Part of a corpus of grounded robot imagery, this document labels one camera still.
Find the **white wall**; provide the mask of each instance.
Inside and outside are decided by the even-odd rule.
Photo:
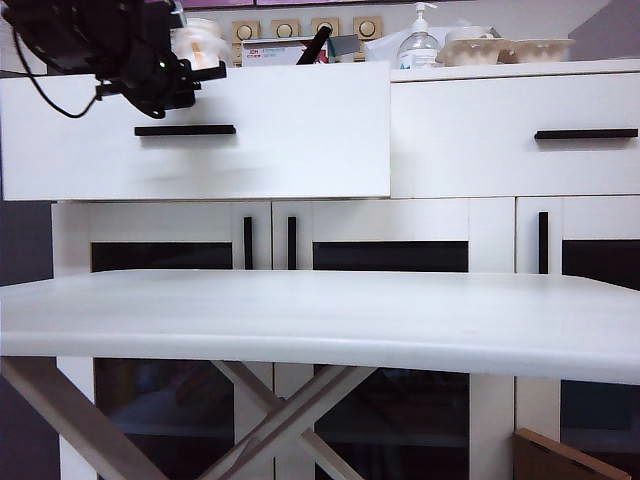
[[[501,35],[512,39],[567,38],[577,26],[609,3],[609,0],[470,0],[438,2],[438,10],[428,12],[436,26],[454,25],[460,19],[476,25],[493,25]],[[298,7],[190,11],[189,16],[217,18],[229,39],[234,20],[260,20],[262,36],[270,36],[273,19],[298,18],[303,35],[311,34],[312,17],[340,17],[342,34],[353,33],[353,17],[380,15],[385,33],[408,27],[415,18],[413,4],[345,5],[336,7]]]

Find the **white pump dispenser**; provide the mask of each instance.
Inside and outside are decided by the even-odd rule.
[[[440,44],[428,33],[429,23],[424,19],[426,7],[438,8],[431,3],[416,3],[418,18],[411,26],[411,35],[398,49],[398,68],[400,69],[433,67],[436,63]]]

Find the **black drawer handle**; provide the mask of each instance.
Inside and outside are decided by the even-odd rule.
[[[538,213],[538,273],[549,273],[549,212]]]
[[[296,242],[298,240],[298,225],[296,217],[289,217],[287,221],[287,265],[289,270],[298,268],[298,251]]]
[[[244,217],[244,269],[253,270],[253,219]]]
[[[178,135],[235,135],[233,125],[164,125],[157,127],[135,127],[136,137],[167,137]]]
[[[637,138],[637,128],[601,128],[595,130],[538,130],[536,140],[580,140],[589,138]]]

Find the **drawer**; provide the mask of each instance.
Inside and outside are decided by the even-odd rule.
[[[40,80],[78,111],[89,76]],[[1,82],[9,200],[246,199],[389,195],[384,64],[229,69],[163,120],[122,97],[84,118],[49,108],[26,79]],[[137,137],[134,127],[232,124],[235,135]]]
[[[638,91],[639,73],[392,84],[392,196],[640,193],[637,138],[534,139],[637,129]]]

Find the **crossed table legs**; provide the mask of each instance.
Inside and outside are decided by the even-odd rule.
[[[198,480],[237,478],[296,439],[334,480],[362,480],[310,427],[375,368],[327,366],[288,400],[281,400],[241,362],[212,363],[244,389],[266,417]],[[167,480],[51,362],[38,357],[3,357],[0,371],[106,480]]]

